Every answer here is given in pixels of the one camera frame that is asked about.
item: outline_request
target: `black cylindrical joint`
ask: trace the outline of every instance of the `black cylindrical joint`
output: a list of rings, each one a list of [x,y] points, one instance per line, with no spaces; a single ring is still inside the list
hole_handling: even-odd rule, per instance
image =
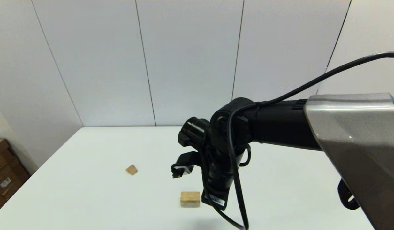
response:
[[[209,125],[210,122],[208,122],[206,119],[198,119],[196,117],[192,117],[184,123],[183,127],[181,128],[181,133],[185,134],[188,138],[190,138],[190,141],[192,143],[196,145],[201,145],[204,141],[205,134]]]

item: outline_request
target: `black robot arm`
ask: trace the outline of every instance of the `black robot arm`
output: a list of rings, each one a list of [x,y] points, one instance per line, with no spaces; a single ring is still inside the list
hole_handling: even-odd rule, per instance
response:
[[[316,142],[303,106],[306,100],[283,101],[268,107],[244,111],[234,119],[232,130],[237,164],[240,164],[245,149],[252,141],[321,150]],[[191,173],[193,166],[206,166],[203,172],[206,191],[201,200],[211,205],[206,193],[219,209],[227,206],[228,193],[232,185],[232,170],[227,149],[226,124],[229,115],[236,109],[253,102],[246,98],[236,98],[219,109],[210,122],[205,119],[190,118],[178,134],[182,146],[192,146],[197,152],[181,154],[172,165],[174,178]]]

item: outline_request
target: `wooden cube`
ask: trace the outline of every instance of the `wooden cube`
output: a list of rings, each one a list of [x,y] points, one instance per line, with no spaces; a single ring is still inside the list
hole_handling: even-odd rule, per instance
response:
[[[180,205],[185,208],[200,207],[200,192],[181,192]]]
[[[133,176],[137,173],[137,168],[134,165],[131,165],[126,169],[126,171]]]

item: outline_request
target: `rectangular wooden block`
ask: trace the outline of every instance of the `rectangular wooden block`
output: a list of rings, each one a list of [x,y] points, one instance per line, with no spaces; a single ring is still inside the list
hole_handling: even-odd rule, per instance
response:
[[[134,165],[129,166],[126,171],[130,173],[132,176],[135,175],[138,171]]]
[[[185,208],[200,207],[200,192],[181,192],[180,205]]]

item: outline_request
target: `white wall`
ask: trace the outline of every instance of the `white wall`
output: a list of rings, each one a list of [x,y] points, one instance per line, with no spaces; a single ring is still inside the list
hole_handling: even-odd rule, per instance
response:
[[[157,125],[231,101],[242,1],[137,1]]]
[[[19,140],[17,135],[12,130],[11,126],[0,112],[0,138],[5,138],[10,144],[13,153],[18,156],[24,167],[29,173],[34,173],[38,166],[25,149],[22,142]]]
[[[353,0],[328,70],[383,51],[394,51],[394,0]],[[394,96],[394,59],[336,74],[322,82],[318,94],[382,92]]]
[[[349,0],[246,0],[233,98],[270,100],[323,74],[348,6]]]
[[[135,1],[33,2],[83,125],[155,125]]]
[[[30,1],[0,0],[0,112],[37,166],[82,127]]]

